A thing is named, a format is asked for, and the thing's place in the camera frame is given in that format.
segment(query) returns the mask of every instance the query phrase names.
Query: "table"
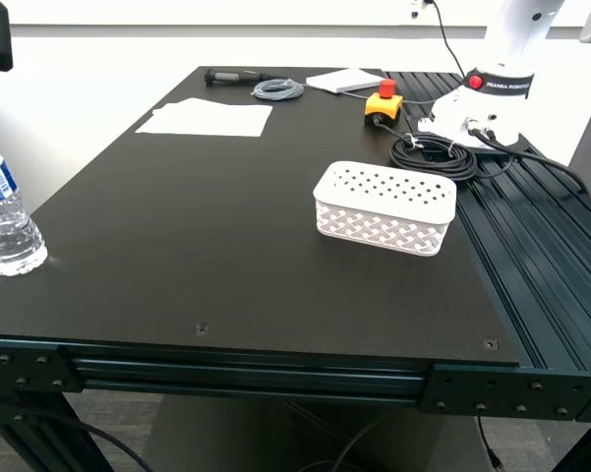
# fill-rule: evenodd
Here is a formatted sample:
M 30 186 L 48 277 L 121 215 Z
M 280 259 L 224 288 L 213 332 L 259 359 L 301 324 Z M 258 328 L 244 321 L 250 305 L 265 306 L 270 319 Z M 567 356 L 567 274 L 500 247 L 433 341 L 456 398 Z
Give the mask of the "table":
M 388 74 L 407 99 L 458 84 Z M 190 96 L 256 102 L 247 88 L 207 88 L 199 70 L 153 108 Z M 400 127 L 427 110 L 405 107 Z M 315 228 L 312 190 L 332 162 L 388 165 L 392 136 L 363 127 L 360 100 L 307 90 L 276 103 L 258 139 L 135 134 L 149 115 L 33 215 L 50 261 L 0 277 L 0 397 L 18 402 L 0 408 L 0 434 L 33 470 L 111 470 L 88 435 L 18 411 L 75 415 L 62 392 L 83 388 L 466 415 L 523 405 L 591 422 L 591 316 L 566 303 L 569 290 L 591 314 L 577 298 L 591 295 L 591 245 L 573 243 L 577 228 L 591 238 L 591 201 L 567 179 L 520 163 L 460 187 L 442 250 L 416 258 Z M 552 260 L 527 240 L 547 228 L 562 235 Z M 570 269 L 587 288 L 556 294 Z M 590 460 L 581 450 L 572 463 Z

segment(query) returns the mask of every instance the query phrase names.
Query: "white wall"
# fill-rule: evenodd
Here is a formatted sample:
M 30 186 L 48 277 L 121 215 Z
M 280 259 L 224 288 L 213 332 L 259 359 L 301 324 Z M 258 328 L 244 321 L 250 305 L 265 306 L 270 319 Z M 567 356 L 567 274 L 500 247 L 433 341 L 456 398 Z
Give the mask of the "white wall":
M 467 69 L 481 41 L 451 46 Z M 15 37 L 14 55 L 0 74 L 0 148 L 29 210 L 200 65 L 455 70 L 438 38 Z M 548 40 L 537 67 L 520 126 L 567 163 L 591 115 L 591 45 Z
M 14 25 L 436 26 L 422 0 L 2 0 Z M 502 0 L 438 2 L 449 27 L 484 27 Z M 556 27 L 581 27 L 591 0 L 565 0 Z M 417 18 L 411 13 L 418 12 Z

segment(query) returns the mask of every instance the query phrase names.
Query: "red emergency stop button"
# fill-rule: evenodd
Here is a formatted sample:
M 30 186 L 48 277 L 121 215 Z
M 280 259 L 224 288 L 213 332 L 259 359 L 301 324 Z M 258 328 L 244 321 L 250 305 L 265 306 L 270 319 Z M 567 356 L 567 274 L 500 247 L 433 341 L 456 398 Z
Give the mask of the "red emergency stop button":
M 378 94 L 381 96 L 381 98 L 393 98 L 395 95 L 395 80 L 382 79 Z
M 468 86 L 474 90 L 478 90 L 483 86 L 483 78 L 481 76 L 471 76 L 468 79 Z

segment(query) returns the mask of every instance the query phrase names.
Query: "white basket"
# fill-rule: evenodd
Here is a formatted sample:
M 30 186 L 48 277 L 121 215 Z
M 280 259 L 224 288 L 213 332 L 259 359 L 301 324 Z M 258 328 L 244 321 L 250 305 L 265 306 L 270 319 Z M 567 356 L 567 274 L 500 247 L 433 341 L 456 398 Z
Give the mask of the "white basket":
M 454 219 L 456 185 L 437 175 L 341 161 L 327 169 L 314 195 L 323 234 L 433 256 Z

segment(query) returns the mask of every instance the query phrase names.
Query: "cable connector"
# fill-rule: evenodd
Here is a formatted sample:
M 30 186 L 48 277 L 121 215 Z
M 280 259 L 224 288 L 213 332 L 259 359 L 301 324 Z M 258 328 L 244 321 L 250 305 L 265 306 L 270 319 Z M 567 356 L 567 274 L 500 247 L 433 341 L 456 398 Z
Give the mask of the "cable connector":
M 497 472 L 505 472 L 501 460 L 490 448 L 488 448 L 488 457 L 490 458 L 490 463 L 492 464 L 492 467 L 494 467 L 494 470 Z
M 481 132 L 479 122 L 474 118 L 468 118 L 465 120 L 465 127 L 468 129 L 468 135 L 474 136 L 474 132 Z
M 487 136 L 490 139 L 490 141 L 496 140 L 496 133 L 494 133 L 494 131 L 492 131 L 490 128 L 484 129 L 483 133 L 485 133 L 485 136 Z

